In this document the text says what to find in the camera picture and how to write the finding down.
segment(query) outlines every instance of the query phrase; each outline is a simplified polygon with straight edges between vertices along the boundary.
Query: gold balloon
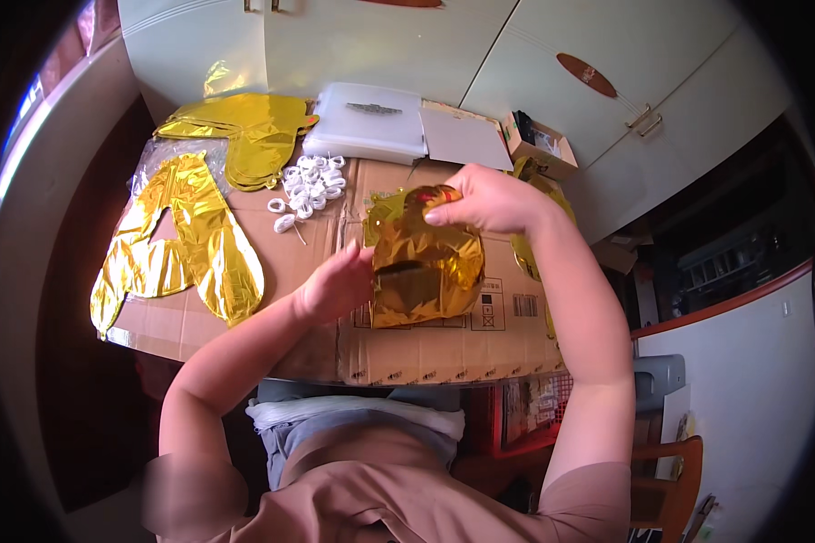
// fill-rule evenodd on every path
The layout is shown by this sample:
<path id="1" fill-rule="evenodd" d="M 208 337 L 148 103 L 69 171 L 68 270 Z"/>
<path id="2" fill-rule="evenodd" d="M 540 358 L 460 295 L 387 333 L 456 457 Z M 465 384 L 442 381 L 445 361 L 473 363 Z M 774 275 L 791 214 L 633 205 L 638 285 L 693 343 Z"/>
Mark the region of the gold balloon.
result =
<path id="1" fill-rule="evenodd" d="M 238 190 L 273 189 L 293 155 L 296 136 L 320 117 L 303 98 L 256 92 L 208 98 L 180 107 L 155 132 L 178 139 L 229 138 L 224 175 Z"/>
<path id="2" fill-rule="evenodd" d="M 366 245 L 374 245 L 372 328 L 455 317 L 474 307 L 486 261 L 478 230 L 423 219 L 435 206 L 460 198 L 446 185 L 372 196 L 374 206 L 362 222 Z"/>
<path id="3" fill-rule="evenodd" d="M 203 303 L 229 326 L 260 304 L 262 266 L 204 157 L 202 152 L 163 161 L 120 220 L 90 295 L 90 318 L 101 339 L 128 292 L 152 298 L 196 285 Z M 166 208 L 172 209 L 178 239 L 152 243 Z"/>
<path id="4" fill-rule="evenodd" d="M 531 157 L 520 157 L 516 159 L 513 164 L 513 172 L 510 174 L 517 179 L 527 182 L 532 187 L 540 190 L 545 195 L 552 198 L 555 203 L 559 204 L 568 218 L 576 224 L 576 215 L 574 210 L 570 207 L 570 202 L 565 199 L 565 194 L 561 191 L 558 183 L 550 185 L 543 177 L 537 172 L 537 163 Z M 514 234 L 510 236 L 510 246 L 513 248 L 513 254 L 516 256 L 516 263 L 522 268 L 522 271 L 527 276 L 535 281 L 541 280 L 541 274 L 537 270 L 537 263 L 534 261 L 534 254 L 531 252 L 531 246 L 524 235 Z M 555 326 L 553 324 L 553 316 L 549 314 L 549 307 L 547 306 L 547 336 L 549 339 L 555 338 Z"/>

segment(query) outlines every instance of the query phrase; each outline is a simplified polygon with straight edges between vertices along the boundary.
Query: gray pants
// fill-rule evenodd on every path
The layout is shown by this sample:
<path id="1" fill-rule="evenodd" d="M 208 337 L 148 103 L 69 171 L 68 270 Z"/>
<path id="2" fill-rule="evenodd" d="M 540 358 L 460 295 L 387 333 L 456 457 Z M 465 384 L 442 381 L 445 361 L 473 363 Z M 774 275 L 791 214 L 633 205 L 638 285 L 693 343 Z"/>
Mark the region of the gray pants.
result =
<path id="1" fill-rule="evenodd" d="M 257 401 L 284 401 L 301 398 L 314 398 L 317 396 L 363 395 L 368 389 L 354 386 L 315 385 L 293 381 L 277 381 L 264 379 L 257 387 Z M 403 401 L 416 406 L 430 407 L 437 411 L 453 413 L 459 411 L 459 389 L 454 386 L 400 386 L 395 388 L 388 396 L 390 400 Z M 268 453 L 266 468 L 268 470 L 268 487 L 277 490 L 281 483 L 281 473 L 284 463 L 289 455 L 310 435 L 320 430 L 326 430 L 355 423 L 382 423 L 389 424 L 404 432 L 413 435 L 425 442 L 441 463 L 449 469 L 456 456 L 456 441 L 435 432 L 413 424 L 409 420 L 380 411 L 370 409 L 357 409 L 355 411 L 342 411 L 331 414 L 319 414 L 310 419 L 296 420 L 280 424 L 260 433 L 263 445 Z"/>

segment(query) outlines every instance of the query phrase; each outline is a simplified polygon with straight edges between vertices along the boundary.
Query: wooden chair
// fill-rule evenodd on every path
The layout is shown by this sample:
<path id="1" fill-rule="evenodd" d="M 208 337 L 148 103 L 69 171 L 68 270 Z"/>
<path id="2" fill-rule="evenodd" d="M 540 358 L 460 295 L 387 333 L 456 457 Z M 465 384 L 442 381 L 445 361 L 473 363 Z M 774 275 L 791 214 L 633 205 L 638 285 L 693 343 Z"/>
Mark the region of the wooden chair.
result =
<path id="1" fill-rule="evenodd" d="M 682 537 L 695 510 L 703 468 L 703 440 L 696 435 L 676 443 L 641 445 L 634 448 L 632 460 L 652 460 L 681 456 L 682 474 L 677 481 L 631 478 L 631 527 L 661 528 L 662 543 L 676 543 Z"/>

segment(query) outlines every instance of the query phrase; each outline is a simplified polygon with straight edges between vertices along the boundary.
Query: white string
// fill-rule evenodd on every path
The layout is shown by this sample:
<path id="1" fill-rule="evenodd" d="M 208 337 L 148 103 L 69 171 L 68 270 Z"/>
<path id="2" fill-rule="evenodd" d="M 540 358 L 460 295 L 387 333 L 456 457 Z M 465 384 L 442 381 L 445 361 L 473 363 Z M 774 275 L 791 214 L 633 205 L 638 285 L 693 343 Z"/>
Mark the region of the white string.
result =
<path id="1" fill-rule="evenodd" d="M 316 155 L 299 157 L 295 166 L 283 168 L 282 183 L 288 203 L 285 204 L 281 198 L 275 198 L 268 203 L 268 210 L 273 213 L 284 213 L 289 206 L 299 219 L 310 218 L 315 211 L 324 210 L 329 200 L 335 200 L 344 194 L 348 182 L 341 174 L 340 168 L 346 163 L 344 157 L 326 158 Z M 288 230 L 292 224 L 283 226 L 282 231 Z"/>
<path id="2" fill-rule="evenodd" d="M 287 204 L 281 198 L 272 198 L 268 201 L 267 207 L 272 213 L 283 213 L 287 210 Z"/>
<path id="3" fill-rule="evenodd" d="M 277 233 L 284 233 L 291 228 L 299 235 L 302 244 L 307 245 L 305 238 L 302 237 L 302 233 L 296 228 L 296 217 L 294 214 L 285 214 L 283 217 L 278 217 L 278 220 L 274 222 L 274 231 Z"/>

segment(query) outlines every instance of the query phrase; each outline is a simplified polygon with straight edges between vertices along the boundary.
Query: white cabinet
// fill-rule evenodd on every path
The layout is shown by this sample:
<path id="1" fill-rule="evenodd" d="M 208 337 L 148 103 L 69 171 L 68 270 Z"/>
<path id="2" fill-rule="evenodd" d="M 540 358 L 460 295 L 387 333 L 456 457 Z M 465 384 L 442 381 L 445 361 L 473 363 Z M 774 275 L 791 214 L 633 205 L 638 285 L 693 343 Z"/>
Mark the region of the white cabinet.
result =
<path id="1" fill-rule="evenodd" d="M 430 9 L 280 0 L 278 13 L 265 13 L 269 90 L 317 95 L 330 81 L 346 81 L 456 105 L 515 4 L 447 0 Z"/>
<path id="2" fill-rule="evenodd" d="M 696 179 L 664 137 L 630 132 L 589 168 L 561 183 L 576 223 L 591 245 L 630 223 Z"/>
<path id="3" fill-rule="evenodd" d="M 741 24 L 658 111 L 663 134 L 704 175 L 748 143 L 793 103 L 779 68 Z"/>
<path id="4" fill-rule="evenodd" d="M 594 243 L 652 210 L 748 143 L 791 103 L 771 56 L 741 24 L 639 130 L 561 184 L 580 232 Z M 657 114 L 662 122 L 641 137 Z"/>
<path id="5" fill-rule="evenodd" d="M 119 0 L 155 122 L 229 90 L 316 96 L 346 81 L 457 104 L 517 0 L 405 8 L 358 0 Z"/>
<path id="6" fill-rule="evenodd" d="M 523 110 L 567 136 L 586 168 L 657 106 L 734 30 L 724 0 L 522 0 L 462 107 L 504 118 Z M 567 72 L 564 52 L 591 64 L 619 93 L 608 98 Z"/>
<path id="7" fill-rule="evenodd" d="M 262 12 L 245 13 L 241 0 L 119 0 L 118 9 L 155 123 L 230 86 L 268 90 Z"/>

